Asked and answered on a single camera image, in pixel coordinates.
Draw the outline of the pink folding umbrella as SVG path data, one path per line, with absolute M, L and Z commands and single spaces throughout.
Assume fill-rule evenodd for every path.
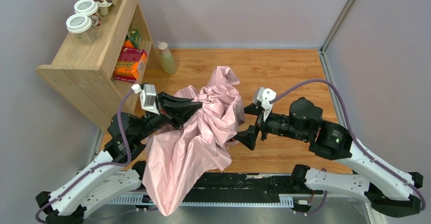
M 216 67 L 206 86 L 188 86 L 175 94 L 201 102 L 201 109 L 181 129 L 167 125 L 149 138 L 142 182 L 162 215 L 179 207 L 203 173 L 231 164 L 229 141 L 245 121 L 239 83 L 230 67 Z

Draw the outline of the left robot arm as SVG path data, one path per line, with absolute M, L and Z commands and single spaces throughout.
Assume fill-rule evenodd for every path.
M 138 117 L 123 112 L 130 90 L 112 117 L 108 133 L 112 139 L 81 172 L 59 189 L 36 196 L 39 223 L 83 223 L 112 199 L 141 187 L 145 161 L 128 166 L 145 149 L 142 140 L 166 125 L 179 129 L 202 108 L 201 102 L 179 98 L 165 92 L 140 92 L 150 102 L 146 114 Z

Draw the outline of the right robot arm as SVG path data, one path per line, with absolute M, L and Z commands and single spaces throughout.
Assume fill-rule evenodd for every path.
M 256 116 L 254 125 L 238 132 L 235 140 L 254 150 L 258 139 L 269 134 L 309 144 L 316 156 L 338 162 L 353 173 L 333 174 L 307 165 L 297 164 L 290 176 L 292 187 L 300 193 L 325 191 L 360 199 L 390 217 L 400 218 L 420 213 L 424 198 L 419 193 L 423 176 L 404 172 L 368 150 L 342 125 L 324 120 L 323 111 L 301 97 L 291 103 L 288 115 L 264 114 L 260 102 L 245 108 Z

